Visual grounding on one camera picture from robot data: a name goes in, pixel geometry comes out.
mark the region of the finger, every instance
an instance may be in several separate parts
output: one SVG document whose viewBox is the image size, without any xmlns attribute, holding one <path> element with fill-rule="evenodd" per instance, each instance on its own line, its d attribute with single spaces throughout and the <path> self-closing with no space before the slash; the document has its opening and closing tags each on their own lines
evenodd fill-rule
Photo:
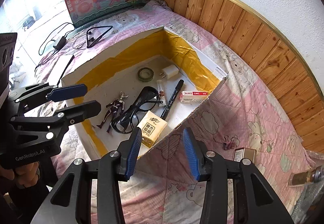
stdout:
<svg viewBox="0 0 324 224">
<path fill-rule="evenodd" d="M 34 178 L 37 168 L 38 163 L 34 163 L 33 168 L 29 172 L 18 177 L 18 183 L 21 185 L 28 184 Z"/>
<path fill-rule="evenodd" d="M 38 181 L 38 175 L 35 175 L 34 178 L 27 184 L 24 184 L 25 187 L 31 187 L 31 186 L 34 186 L 36 185 Z"/>
<path fill-rule="evenodd" d="M 21 167 L 17 167 L 15 169 L 15 171 L 16 171 L 16 173 L 18 175 L 26 174 L 27 172 L 30 172 L 33 169 L 34 164 L 35 163 L 31 163 L 31 164 L 28 164 L 28 165 L 24 165 L 24 166 L 21 166 Z"/>
<path fill-rule="evenodd" d="M 3 176 L 9 180 L 13 180 L 15 178 L 15 174 L 12 169 L 4 169 L 0 166 L 0 176 Z"/>
</svg>

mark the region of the star print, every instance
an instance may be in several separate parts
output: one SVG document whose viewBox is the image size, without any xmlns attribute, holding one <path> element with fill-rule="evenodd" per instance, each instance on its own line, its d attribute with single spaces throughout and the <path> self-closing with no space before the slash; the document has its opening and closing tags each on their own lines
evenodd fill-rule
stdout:
<svg viewBox="0 0 324 224">
<path fill-rule="evenodd" d="M 168 188 L 168 190 L 172 191 L 172 193 L 175 194 L 177 191 L 179 191 L 178 184 L 175 185 L 171 183 L 171 187 Z"/>
</svg>

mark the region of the tape roll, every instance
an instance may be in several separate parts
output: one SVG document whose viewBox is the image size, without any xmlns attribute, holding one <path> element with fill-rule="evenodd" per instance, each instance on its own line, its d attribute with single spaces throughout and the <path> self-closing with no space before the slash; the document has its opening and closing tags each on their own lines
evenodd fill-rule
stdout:
<svg viewBox="0 0 324 224">
<path fill-rule="evenodd" d="M 154 72 L 150 68 L 141 68 L 137 72 L 137 77 L 141 82 L 150 82 L 153 79 Z"/>
</svg>

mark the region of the pink bedspread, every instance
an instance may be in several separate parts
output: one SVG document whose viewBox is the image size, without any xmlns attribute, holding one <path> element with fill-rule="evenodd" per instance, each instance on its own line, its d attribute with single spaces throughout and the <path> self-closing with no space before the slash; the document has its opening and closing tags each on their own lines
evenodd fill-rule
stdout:
<svg viewBox="0 0 324 224">
<path fill-rule="evenodd" d="M 276 98 L 235 52 L 206 30 L 173 13 L 163 2 L 150 1 L 142 9 L 127 11 L 96 25 L 114 28 L 92 49 L 72 49 L 72 43 L 85 31 L 68 40 L 53 60 L 38 69 L 38 82 L 46 80 L 59 55 L 74 54 L 67 70 L 71 72 L 114 43 L 159 26 L 178 33 L 228 73 L 222 88 L 210 95 L 170 137 L 138 160 L 129 182 L 119 184 L 126 223 L 199 223 L 205 183 L 197 183 L 191 177 L 182 143 L 182 130 L 186 126 L 210 150 L 226 159 L 232 159 L 233 149 L 223 150 L 225 141 L 233 142 L 235 147 L 256 149 L 255 164 L 292 212 L 302 187 L 289 188 L 289 175 L 309 168 L 313 162 Z M 81 38 L 75 47 L 82 42 Z M 61 148 L 62 153 L 53 158 L 58 175 L 63 174 L 73 159 L 89 159 L 73 128 L 64 136 Z M 92 193 L 93 222 L 96 222 L 95 186 Z M 228 223 L 233 222 L 233 207 L 233 186 L 228 180 Z"/>
</svg>

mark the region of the toy figurine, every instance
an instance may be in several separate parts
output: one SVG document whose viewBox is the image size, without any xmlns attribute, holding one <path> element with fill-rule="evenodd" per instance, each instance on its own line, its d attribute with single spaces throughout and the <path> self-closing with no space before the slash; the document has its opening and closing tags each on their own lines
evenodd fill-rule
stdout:
<svg viewBox="0 0 324 224">
<path fill-rule="evenodd" d="M 109 103 L 108 105 L 106 105 L 106 108 L 108 108 L 109 106 L 111 106 L 111 108 L 108 110 L 108 112 L 105 115 L 105 118 L 103 119 L 103 121 L 101 122 L 100 125 L 97 125 L 100 129 L 102 128 L 103 124 L 106 122 L 107 118 L 109 115 L 112 114 L 112 118 L 111 120 L 115 119 L 117 116 L 117 112 L 118 109 L 121 107 L 121 111 L 119 114 L 122 114 L 124 112 L 125 109 L 125 102 L 124 102 L 124 98 L 127 98 L 128 95 L 125 95 L 125 93 L 123 91 L 120 92 L 120 97 L 117 100 L 114 100 L 112 103 Z M 109 133 L 111 129 L 111 122 L 109 124 L 109 127 L 107 129 L 107 133 Z"/>
</svg>

